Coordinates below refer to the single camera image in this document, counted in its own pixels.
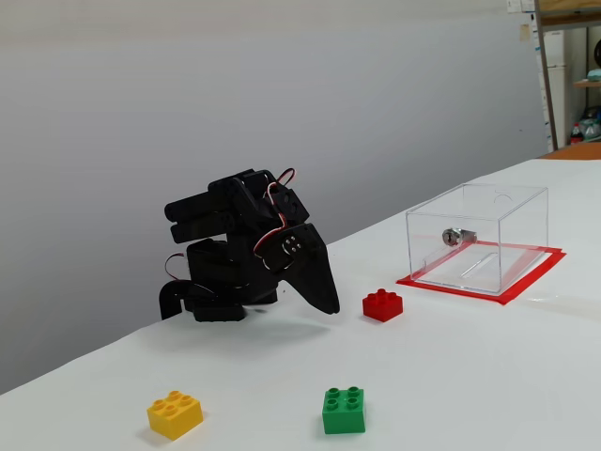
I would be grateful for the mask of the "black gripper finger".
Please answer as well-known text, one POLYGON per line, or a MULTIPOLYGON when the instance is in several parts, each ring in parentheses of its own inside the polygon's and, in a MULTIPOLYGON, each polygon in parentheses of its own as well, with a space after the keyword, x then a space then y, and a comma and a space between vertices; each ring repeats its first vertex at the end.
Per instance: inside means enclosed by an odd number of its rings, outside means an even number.
POLYGON ((334 315, 340 303, 331 273, 327 246, 312 224, 285 231, 281 247, 287 257, 283 279, 315 309, 334 315))

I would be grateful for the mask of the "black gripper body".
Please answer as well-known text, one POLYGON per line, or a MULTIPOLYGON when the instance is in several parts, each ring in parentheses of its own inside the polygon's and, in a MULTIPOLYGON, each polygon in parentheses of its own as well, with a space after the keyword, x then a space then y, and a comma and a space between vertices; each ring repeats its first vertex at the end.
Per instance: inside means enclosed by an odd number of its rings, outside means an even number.
POLYGON ((296 274, 301 270, 301 239, 296 233, 278 235, 260 247, 264 266, 274 275, 296 274))

